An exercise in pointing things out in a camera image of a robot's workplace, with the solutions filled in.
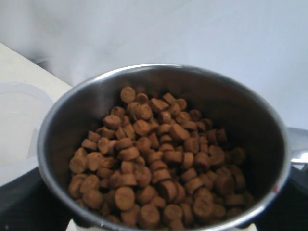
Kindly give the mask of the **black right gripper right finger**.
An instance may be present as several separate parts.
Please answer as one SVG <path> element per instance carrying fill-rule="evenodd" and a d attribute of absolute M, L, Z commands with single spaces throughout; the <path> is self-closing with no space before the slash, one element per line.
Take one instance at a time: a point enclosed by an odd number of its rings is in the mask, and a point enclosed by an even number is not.
<path fill-rule="evenodd" d="M 261 215 L 238 228 L 247 228 L 252 223 L 258 231 L 306 231 L 308 194 L 289 180 L 275 201 Z"/>

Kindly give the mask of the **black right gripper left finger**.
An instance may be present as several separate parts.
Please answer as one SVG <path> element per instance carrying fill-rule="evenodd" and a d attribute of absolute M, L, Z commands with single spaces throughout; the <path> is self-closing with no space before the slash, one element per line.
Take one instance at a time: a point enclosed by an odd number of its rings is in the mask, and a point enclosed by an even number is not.
<path fill-rule="evenodd" d="M 38 168 L 0 188 L 2 231 L 65 231 L 71 212 L 48 190 Z"/>

